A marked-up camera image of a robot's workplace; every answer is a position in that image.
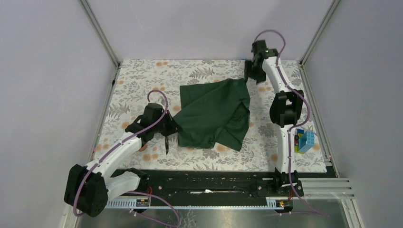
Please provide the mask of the dark green cloth napkin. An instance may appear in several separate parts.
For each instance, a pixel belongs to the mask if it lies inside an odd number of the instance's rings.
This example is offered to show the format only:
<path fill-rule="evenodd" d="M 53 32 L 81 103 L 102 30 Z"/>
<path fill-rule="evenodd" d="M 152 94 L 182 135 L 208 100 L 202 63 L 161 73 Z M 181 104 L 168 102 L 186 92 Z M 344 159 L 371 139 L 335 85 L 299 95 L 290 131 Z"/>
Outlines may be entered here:
<path fill-rule="evenodd" d="M 211 149 L 216 143 L 240 151 L 249 129 L 250 95 L 244 79 L 180 86 L 180 147 Z"/>

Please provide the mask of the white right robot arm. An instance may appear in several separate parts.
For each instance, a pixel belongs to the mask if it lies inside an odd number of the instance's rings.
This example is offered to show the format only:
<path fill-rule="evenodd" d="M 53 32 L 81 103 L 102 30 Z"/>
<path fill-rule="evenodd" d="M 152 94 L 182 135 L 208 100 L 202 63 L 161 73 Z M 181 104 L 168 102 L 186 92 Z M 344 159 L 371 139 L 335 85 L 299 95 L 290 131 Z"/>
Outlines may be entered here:
<path fill-rule="evenodd" d="M 269 79 L 275 92 L 269 117 L 277 133 L 278 161 L 272 181 L 273 191 L 280 196 L 302 196 L 294 151 L 296 125 L 301 117 L 304 93 L 296 90 L 283 71 L 279 52 L 269 49 L 264 40 L 252 43 L 253 58 L 245 61 L 244 78 L 257 84 Z"/>

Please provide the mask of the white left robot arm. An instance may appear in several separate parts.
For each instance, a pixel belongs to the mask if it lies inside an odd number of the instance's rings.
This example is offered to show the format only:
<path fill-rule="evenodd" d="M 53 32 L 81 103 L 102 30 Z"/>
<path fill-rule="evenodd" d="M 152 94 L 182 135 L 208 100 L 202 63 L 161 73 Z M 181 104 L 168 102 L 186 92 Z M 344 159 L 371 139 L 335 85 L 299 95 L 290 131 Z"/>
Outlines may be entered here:
<path fill-rule="evenodd" d="M 142 115 L 125 128 L 112 148 L 84 166 L 74 165 L 68 174 L 64 202 L 76 210 L 76 215 L 99 215 L 108 201 L 133 192 L 150 193 L 147 174 L 135 168 L 119 170 L 119 166 L 134 152 L 151 141 L 155 134 L 168 137 L 179 126 L 162 105 L 149 103 Z"/>

